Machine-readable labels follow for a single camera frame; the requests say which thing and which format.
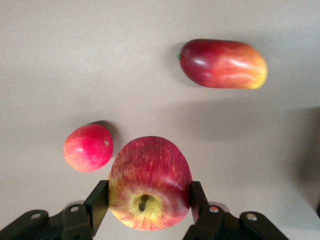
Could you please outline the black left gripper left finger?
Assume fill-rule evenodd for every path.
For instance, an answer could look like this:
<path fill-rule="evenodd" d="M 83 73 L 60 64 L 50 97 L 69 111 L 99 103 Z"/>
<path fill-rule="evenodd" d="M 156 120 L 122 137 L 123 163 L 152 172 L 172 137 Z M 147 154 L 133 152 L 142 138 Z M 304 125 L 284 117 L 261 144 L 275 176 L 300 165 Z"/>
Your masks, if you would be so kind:
<path fill-rule="evenodd" d="M 56 215 L 30 210 L 0 231 L 2 240 L 92 240 L 107 211 L 107 180 L 101 180 L 84 201 L 69 203 Z"/>

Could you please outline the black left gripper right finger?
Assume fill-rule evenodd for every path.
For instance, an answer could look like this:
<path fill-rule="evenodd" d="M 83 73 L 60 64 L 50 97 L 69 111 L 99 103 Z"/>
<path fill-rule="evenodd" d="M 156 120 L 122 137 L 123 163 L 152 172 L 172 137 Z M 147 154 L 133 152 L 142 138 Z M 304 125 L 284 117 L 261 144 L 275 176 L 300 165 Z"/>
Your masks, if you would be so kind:
<path fill-rule="evenodd" d="M 186 240 L 286 240 L 265 215 L 246 211 L 233 216 L 221 203 L 209 202 L 199 181 L 190 185 L 190 203 L 194 224 Z"/>

